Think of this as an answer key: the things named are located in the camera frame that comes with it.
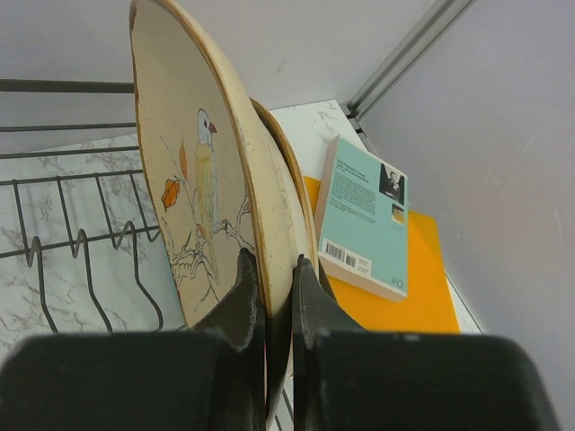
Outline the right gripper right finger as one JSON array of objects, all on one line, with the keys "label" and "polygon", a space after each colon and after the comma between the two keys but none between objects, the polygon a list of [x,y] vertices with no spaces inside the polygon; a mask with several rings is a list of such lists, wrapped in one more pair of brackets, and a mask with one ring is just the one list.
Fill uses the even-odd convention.
[{"label": "right gripper right finger", "polygon": [[481,335],[369,331],[307,258],[292,287],[297,430],[556,430],[526,352]]}]

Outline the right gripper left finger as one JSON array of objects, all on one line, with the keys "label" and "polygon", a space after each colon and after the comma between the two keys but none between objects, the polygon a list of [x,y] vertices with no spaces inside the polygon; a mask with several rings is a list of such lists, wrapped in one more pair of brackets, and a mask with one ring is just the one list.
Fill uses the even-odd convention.
[{"label": "right gripper left finger", "polygon": [[192,330],[22,341],[1,368],[4,430],[262,430],[264,310],[256,259]]}]

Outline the beige bird plate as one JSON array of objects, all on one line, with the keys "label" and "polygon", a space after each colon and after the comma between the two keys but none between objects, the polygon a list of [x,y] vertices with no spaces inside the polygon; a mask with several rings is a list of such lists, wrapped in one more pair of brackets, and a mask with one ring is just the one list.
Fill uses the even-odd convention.
[{"label": "beige bird plate", "polygon": [[231,290],[241,250],[257,259],[270,314],[246,162],[258,128],[251,99],[221,48],[174,1],[133,2],[129,28],[139,151],[186,322]]},{"label": "beige bird plate", "polygon": [[307,239],[310,243],[310,260],[314,267],[315,274],[320,276],[320,261],[318,259],[317,252],[317,240],[314,228],[314,215],[309,199],[309,194],[307,187],[305,185],[304,175],[301,172],[300,166],[297,162],[296,155],[293,151],[292,145],[285,132],[283,131],[281,125],[273,117],[273,115],[258,101],[251,99],[252,106],[254,107],[258,117],[262,121],[263,125],[270,132],[279,151],[282,154],[284,162],[287,164],[287,168],[290,172],[292,181],[298,195],[299,203],[302,208],[303,218],[305,220],[305,227],[307,230]]}]

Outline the beige and blue plate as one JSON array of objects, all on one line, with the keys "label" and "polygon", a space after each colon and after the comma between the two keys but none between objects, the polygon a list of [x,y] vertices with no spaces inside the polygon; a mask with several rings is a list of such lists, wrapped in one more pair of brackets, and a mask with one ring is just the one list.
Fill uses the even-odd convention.
[{"label": "beige and blue plate", "polygon": [[255,143],[248,145],[246,162],[265,301],[268,312],[275,316],[288,301],[298,257],[310,260],[311,247],[287,164],[256,111],[255,115],[258,128],[252,133]]}]

